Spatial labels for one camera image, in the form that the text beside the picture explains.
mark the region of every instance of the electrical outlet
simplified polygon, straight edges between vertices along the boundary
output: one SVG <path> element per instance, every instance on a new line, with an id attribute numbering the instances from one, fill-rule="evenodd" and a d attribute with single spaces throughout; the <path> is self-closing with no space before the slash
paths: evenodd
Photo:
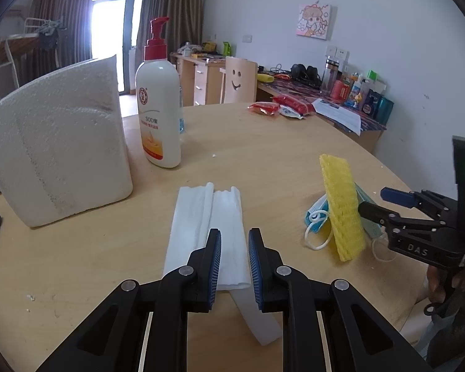
<path id="1" fill-rule="evenodd" d="M 348 60 L 349 54 L 350 54 L 349 51 L 345 51 L 345 49 L 339 49 L 338 48 L 338 51 L 336 52 L 336 58 L 340 58 L 343 61 L 346 61 L 346 60 Z"/>
<path id="2" fill-rule="evenodd" d="M 328 46 L 326 50 L 326 56 L 335 56 L 338 52 L 338 48 L 335 46 Z"/>

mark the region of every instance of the brown curtain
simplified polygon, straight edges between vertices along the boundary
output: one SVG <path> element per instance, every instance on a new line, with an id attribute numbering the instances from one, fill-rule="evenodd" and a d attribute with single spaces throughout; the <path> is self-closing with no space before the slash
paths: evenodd
<path id="1" fill-rule="evenodd" d="M 91 0 L 33 0 L 30 17 L 62 19 L 57 47 L 61 67 L 88 60 L 91 56 Z M 53 50 L 35 49 L 26 55 L 21 71 L 25 84 L 56 69 Z"/>
<path id="2" fill-rule="evenodd" d="M 162 32 L 168 53 L 176 51 L 184 41 L 201 44 L 203 0 L 143 0 L 136 45 L 136 68 L 143 61 L 144 46 L 147 39 L 151 38 L 150 21 L 157 17 L 170 17 Z"/>

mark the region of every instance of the red snack packet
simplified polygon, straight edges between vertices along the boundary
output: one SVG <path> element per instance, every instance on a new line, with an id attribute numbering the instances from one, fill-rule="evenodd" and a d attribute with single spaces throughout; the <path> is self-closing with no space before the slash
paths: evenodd
<path id="1" fill-rule="evenodd" d="M 288 108 L 296 110 L 302 116 L 315 113 L 315 109 L 311 104 L 306 104 L 305 102 L 302 102 L 301 100 L 293 98 L 289 95 L 275 96 L 272 100 L 274 102 L 277 102 L 278 104 L 282 104 L 284 106 L 287 106 Z"/>
<path id="2" fill-rule="evenodd" d="M 248 110 L 266 116 L 275 116 L 279 113 L 279 104 L 275 102 L 256 102 L 248 106 Z"/>

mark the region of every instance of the pump dispenser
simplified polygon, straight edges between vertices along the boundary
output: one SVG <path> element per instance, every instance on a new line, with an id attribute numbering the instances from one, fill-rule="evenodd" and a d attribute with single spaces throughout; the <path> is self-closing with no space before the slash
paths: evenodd
<path id="1" fill-rule="evenodd" d="M 153 19 L 152 38 L 145 46 L 145 61 L 136 72 L 136 90 L 141 140 L 147 159 L 161 167 L 181 162 L 179 140 L 180 83 L 167 60 L 167 45 L 161 31 L 169 17 Z"/>

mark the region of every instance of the headphones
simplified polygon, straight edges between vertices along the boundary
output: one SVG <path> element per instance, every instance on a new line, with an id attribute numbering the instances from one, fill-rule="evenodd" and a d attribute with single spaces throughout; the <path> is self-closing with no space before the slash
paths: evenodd
<path id="1" fill-rule="evenodd" d="M 294 64 L 291 67 L 291 79 L 295 81 L 312 81 L 315 86 L 321 84 L 317 68 L 312 66 L 306 68 L 303 64 Z"/>

